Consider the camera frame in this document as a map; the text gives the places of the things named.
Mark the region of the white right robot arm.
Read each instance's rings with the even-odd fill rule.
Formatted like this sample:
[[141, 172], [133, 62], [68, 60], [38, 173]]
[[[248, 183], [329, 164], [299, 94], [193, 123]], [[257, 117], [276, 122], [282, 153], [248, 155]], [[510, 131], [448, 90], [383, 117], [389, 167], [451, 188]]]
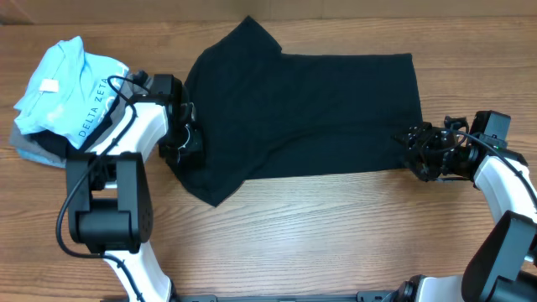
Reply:
[[485, 197], [495, 222], [464, 274], [416, 275], [387, 301], [512, 302], [536, 299], [536, 190], [528, 163], [507, 147], [510, 116], [479, 111], [472, 122], [445, 117], [441, 128], [424, 122], [394, 136], [406, 149], [404, 163], [419, 179], [467, 180]]

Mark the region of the black t-shirt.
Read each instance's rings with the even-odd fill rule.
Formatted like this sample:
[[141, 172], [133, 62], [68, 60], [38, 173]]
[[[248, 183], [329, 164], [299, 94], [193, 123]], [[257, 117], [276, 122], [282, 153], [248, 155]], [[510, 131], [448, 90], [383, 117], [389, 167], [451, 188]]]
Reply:
[[394, 137], [422, 121], [411, 55], [286, 54], [252, 18], [198, 57], [185, 88], [204, 151], [172, 171], [211, 206], [246, 180], [399, 169]]

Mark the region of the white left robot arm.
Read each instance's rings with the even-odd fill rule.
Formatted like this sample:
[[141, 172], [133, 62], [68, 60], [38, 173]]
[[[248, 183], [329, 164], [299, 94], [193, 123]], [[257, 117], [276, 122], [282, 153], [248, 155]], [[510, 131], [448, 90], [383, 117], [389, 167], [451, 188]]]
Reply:
[[144, 163], [156, 148], [171, 168], [201, 164], [201, 126], [185, 86], [173, 75], [156, 75], [126, 105], [125, 116], [101, 144], [67, 159], [68, 194], [56, 241], [74, 258], [106, 262], [129, 301], [176, 301], [175, 285], [149, 240], [154, 213]]

